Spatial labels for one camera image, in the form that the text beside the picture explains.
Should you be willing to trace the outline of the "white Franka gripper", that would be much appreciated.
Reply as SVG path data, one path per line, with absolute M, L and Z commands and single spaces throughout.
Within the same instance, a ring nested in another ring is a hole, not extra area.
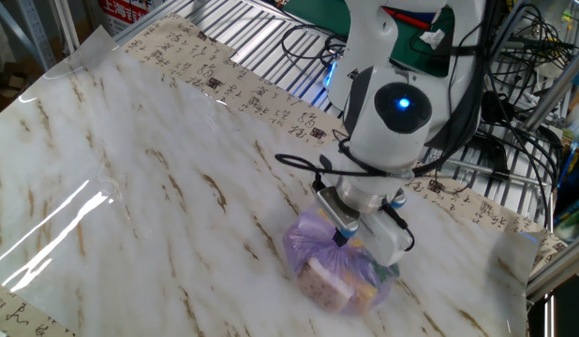
M 397 263 L 414 243 L 411 235 L 386 212 L 362 213 L 358 223 L 356 237 L 382 266 L 389 267 Z M 345 245 L 348 240 L 348 237 L 335 229 L 334 242 L 337 246 Z

